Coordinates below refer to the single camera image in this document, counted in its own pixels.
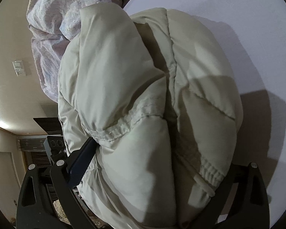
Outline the light grey puffer jacket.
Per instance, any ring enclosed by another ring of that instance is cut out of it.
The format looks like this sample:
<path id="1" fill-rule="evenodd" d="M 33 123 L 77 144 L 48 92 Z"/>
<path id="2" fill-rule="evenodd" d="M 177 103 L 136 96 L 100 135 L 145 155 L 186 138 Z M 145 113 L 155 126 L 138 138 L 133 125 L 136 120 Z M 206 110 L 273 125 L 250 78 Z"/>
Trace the light grey puffer jacket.
<path id="1" fill-rule="evenodd" d="M 58 73 L 67 152 L 99 144 L 79 193 L 114 228 L 185 228 L 227 175 L 243 120 L 228 59 L 178 10 L 99 3 L 80 19 Z"/>

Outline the floral pink quilt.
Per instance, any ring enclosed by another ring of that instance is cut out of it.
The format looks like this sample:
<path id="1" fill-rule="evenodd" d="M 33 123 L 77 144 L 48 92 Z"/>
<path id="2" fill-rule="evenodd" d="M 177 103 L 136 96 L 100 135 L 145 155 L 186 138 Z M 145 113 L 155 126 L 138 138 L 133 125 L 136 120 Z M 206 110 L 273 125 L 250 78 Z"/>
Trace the floral pink quilt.
<path id="1" fill-rule="evenodd" d="M 52 101 L 58 100 L 58 71 L 69 42 L 80 32 L 80 10 L 97 3 L 123 7 L 128 0 L 29 0 L 26 18 L 40 86 Z"/>

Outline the white wall socket panel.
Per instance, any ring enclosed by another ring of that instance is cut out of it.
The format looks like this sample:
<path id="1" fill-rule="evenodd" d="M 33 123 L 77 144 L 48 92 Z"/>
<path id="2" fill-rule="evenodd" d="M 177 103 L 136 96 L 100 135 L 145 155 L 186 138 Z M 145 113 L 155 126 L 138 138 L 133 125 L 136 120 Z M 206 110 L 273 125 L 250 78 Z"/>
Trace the white wall socket panel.
<path id="1" fill-rule="evenodd" d="M 23 61 L 15 60 L 12 62 L 12 64 L 13 64 L 13 68 L 15 70 L 15 73 L 18 77 L 25 77 L 27 75 Z"/>

